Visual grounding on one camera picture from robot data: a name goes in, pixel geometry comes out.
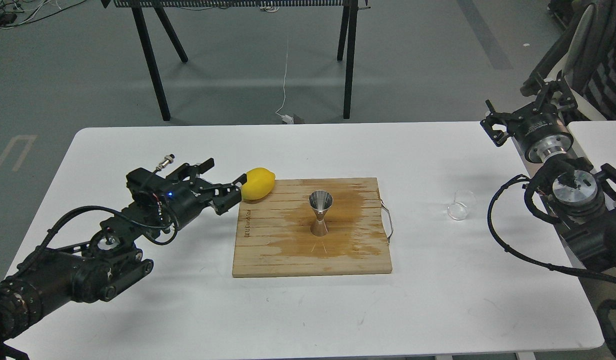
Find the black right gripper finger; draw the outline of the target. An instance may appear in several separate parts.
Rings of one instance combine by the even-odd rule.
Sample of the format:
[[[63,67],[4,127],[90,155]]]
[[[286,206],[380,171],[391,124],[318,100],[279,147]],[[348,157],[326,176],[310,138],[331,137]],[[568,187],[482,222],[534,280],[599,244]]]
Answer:
[[[555,107],[557,113],[578,109],[577,100],[574,98],[562,70],[558,71],[555,80],[545,80],[538,71],[535,72],[533,79],[541,85],[535,100],[530,103],[530,110],[533,114],[538,114],[543,106],[548,105]]]
[[[524,121],[524,116],[514,112],[498,112],[493,103],[485,100],[488,114],[480,121],[482,129],[496,147],[502,147],[507,139],[515,137],[516,130]]]

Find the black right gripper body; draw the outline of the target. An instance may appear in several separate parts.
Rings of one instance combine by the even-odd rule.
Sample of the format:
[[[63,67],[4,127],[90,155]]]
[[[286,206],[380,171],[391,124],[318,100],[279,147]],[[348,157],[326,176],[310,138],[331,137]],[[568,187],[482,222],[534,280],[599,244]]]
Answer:
[[[573,146],[573,135],[556,111],[534,111],[533,107],[523,107],[506,121],[506,130],[516,139],[523,157],[530,163],[544,163]]]

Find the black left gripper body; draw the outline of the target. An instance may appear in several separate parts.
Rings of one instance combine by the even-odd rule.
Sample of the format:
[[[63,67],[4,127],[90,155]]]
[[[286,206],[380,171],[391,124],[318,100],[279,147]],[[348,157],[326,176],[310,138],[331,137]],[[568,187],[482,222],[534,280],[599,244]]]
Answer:
[[[166,177],[137,168],[126,175],[132,203],[125,215],[137,223],[157,227],[193,221],[207,206],[201,203],[201,174],[193,181],[172,183]]]

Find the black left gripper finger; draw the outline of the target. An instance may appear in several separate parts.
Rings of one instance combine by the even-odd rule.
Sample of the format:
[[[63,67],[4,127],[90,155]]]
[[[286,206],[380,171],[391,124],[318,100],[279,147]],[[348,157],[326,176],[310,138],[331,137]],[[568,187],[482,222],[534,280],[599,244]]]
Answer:
[[[241,174],[231,183],[211,183],[200,179],[200,203],[211,207],[215,214],[222,215],[242,201],[241,187],[247,182],[247,174]]]
[[[201,174],[215,166],[214,158],[210,157],[198,164],[183,163],[165,178],[171,183],[194,182]]]

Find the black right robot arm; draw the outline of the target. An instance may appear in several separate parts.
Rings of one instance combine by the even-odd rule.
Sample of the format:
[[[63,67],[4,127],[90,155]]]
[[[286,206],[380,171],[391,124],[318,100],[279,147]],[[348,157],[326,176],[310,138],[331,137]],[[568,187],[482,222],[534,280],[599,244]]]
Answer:
[[[574,137],[566,119],[578,112],[578,101],[566,78],[558,74],[555,80],[544,80],[535,100],[514,112],[498,112],[490,100],[485,103],[488,114],[481,127],[489,139],[498,147],[515,139],[524,159],[539,164],[532,177],[516,175],[493,194],[486,215],[493,239],[506,253],[529,264],[616,285],[616,168],[605,163],[594,172],[586,157],[571,153]],[[516,183],[522,183],[523,202],[534,217],[566,228],[562,237],[582,268],[533,259],[498,235],[494,205]]]

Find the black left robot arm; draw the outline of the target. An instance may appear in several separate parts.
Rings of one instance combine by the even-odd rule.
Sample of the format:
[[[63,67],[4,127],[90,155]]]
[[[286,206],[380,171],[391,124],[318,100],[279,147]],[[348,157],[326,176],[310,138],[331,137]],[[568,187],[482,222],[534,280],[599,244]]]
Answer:
[[[27,360],[29,356],[6,345],[43,317],[69,302],[109,302],[149,275],[154,262],[145,258],[135,241],[145,237],[161,245],[158,237],[178,232],[205,208],[225,214],[242,200],[247,175],[231,183],[211,183],[202,178],[214,160],[185,162],[165,177],[158,173],[173,162],[173,155],[155,170],[137,168],[126,175],[132,203],[122,210],[87,205],[64,214],[48,231],[17,271],[0,282],[0,360]],[[91,211],[111,216],[83,243],[60,248],[49,244],[69,221]]]

